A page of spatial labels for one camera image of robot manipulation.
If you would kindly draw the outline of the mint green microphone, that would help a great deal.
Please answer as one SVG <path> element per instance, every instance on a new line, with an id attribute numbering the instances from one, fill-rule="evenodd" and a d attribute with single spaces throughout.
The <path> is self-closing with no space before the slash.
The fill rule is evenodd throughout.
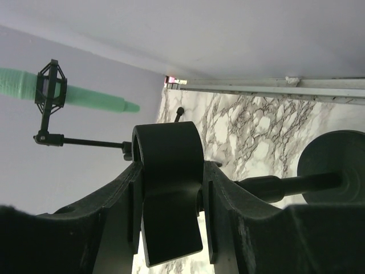
<path id="1" fill-rule="evenodd" d="M 37 75 L 11 68 L 1 68 L 1 94 L 17 99 L 35 100 Z M 68 85 L 65 104 L 109 112 L 139 112 L 140 106 L 122 97 Z"/>

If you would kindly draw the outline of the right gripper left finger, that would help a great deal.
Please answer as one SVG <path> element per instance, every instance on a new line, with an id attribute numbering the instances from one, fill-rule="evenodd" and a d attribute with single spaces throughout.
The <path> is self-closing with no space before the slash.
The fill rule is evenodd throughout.
<path id="1" fill-rule="evenodd" d="M 1 207 L 2 273 L 131 273 L 141 165 L 55 213 Z"/>

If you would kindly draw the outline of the black stand holding silver microphone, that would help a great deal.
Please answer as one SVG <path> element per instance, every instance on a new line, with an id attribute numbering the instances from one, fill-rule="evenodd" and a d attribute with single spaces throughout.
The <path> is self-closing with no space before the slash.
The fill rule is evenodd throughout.
<path id="1" fill-rule="evenodd" d="M 149 124 L 133 132 L 133 160 L 142 165 L 141 229 L 147 266 L 201 251 L 197 215 L 205 213 L 202 185 L 204 165 L 210 161 L 204 160 L 196 126 Z M 296 204 L 364 206 L 364 133 L 339 130 L 315 138 L 301 153 L 293 178 L 261 176 L 233 182 L 280 209 Z"/>

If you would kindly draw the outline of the black tripod microphone stand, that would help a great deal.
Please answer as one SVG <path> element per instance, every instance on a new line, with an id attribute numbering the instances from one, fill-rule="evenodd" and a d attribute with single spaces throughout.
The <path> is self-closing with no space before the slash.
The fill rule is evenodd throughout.
<path id="1" fill-rule="evenodd" d="M 84 68 L 68 74 L 71 84 L 121 96 L 140 106 L 137 113 L 105 112 L 66 106 L 50 119 L 49 132 L 63 134 L 67 139 L 98 141 L 133 141 L 134 126 L 151 124 L 161 102 L 164 76 L 131 68 L 105 67 L 101 71 Z M 41 174 L 66 175 L 88 172 L 120 173 L 129 162 L 119 148 L 65 144 L 62 147 L 36 145 L 32 157 L 33 170 Z"/>

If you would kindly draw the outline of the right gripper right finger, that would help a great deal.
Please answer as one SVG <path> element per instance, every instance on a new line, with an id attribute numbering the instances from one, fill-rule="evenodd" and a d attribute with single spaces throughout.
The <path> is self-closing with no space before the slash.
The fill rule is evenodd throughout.
<path id="1" fill-rule="evenodd" d="M 363 273 L 364 206 L 265 203 L 214 163 L 202 185 L 216 273 Z"/>

